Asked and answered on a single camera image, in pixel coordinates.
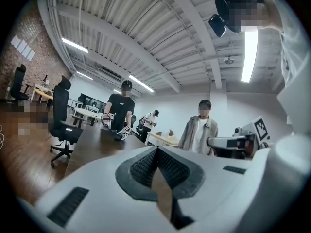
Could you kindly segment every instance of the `black t-shirt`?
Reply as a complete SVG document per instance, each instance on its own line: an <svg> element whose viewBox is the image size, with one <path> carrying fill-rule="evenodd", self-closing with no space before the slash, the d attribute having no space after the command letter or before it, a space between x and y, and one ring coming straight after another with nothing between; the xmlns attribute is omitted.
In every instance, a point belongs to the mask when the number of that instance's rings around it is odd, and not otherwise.
<svg viewBox="0 0 311 233"><path fill-rule="evenodd" d="M123 129L126 113L128 111L131 111L132 114L134 113L135 103L130 97L123 97L119 94L112 94L108 102L112 104L109 113L115 114L111 129L120 131Z"/></svg>

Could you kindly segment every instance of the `fluorescent light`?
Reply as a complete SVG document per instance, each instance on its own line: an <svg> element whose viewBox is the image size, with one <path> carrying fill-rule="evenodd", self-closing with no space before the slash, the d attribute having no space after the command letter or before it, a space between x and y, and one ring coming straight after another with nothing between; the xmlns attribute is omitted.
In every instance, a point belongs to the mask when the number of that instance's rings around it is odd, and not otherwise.
<svg viewBox="0 0 311 233"><path fill-rule="evenodd" d="M120 91L117 91L117 90L115 90L115 89L113 89L115 92L118 92L118 93L120 93L120 94L122 94Z"/></svg>
<svg viewBox="0 0 311 233"><path fill-rule="evenodd" d="M71 46L73 46L73 47L75 47L75 48L78 48L78 49L80 49L80 50L82 50L82 51L88 53L88 50L87 50L86 48L84 48L84 47L82 47L82 46L80 46L80 45L78 45L78 44L75 44L75 43L72 42L72 41L68 41L68 40L65 39L65 38L62 38L62 41L65 42L65 43L67 43L67 44L69 44L69 45L71 45Z"/></svg>
<svg viewBox="0 0 311 233"><path fill-rule="evenodd" d="M134 80L135 82L139 83L141 86L145 87L148 91L154 92L153 89L146 86L143 82L139 81L137 78L133 77L132 75L128 76L130 79Z"/></svg>
<svg viewBox="0 0 311 233"><path fill-rule="evenodd" d="M84 76L84 77L89 78L90 80L93 80L92 78L90 78L89 76L87 76L87 75L85 75L85 74L83 74L83 73L81 73L81 72L77 72L77 73L79 73L80 75L82 75L82 76Z"/></svg>
<svg viewBox="0 0 311 233"><path fill-rule="evenodd" d="M241 81L249 82L254 70L258 43L258 31L245 32L245 59Z"/></svg>

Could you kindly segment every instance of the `ceiling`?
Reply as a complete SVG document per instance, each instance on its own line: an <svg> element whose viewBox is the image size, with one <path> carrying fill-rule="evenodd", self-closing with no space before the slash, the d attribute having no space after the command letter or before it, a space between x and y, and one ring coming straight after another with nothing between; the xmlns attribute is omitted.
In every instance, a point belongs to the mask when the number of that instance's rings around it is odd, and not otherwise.
<svg viewBox="0 0 311 233"><path fill-rule="evenodd" d="M69 69L108 88L120 88L131 74L155 90L176 93L189 85L239 82L244 34L229 30L218 38L208 24L214 0L45 0L52 30L47 31ZM67 38L89 50L62 44ZM280 37L259 31L251 82L280 83ZM231 56L232 64L224 58ZM134 84L138 97L150 93Z"/></svg>

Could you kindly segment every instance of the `cable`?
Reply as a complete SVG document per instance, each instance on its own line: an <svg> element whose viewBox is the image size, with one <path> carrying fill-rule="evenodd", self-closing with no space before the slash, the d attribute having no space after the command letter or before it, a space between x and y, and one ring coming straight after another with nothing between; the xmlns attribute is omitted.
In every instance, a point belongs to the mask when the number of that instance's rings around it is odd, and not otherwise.
<svg viewBox="0 0 311 233"><path fill-rule="evenodd" d="M0 133L0 149L2 149L3 143L4 143L4 134Z"/></svg>

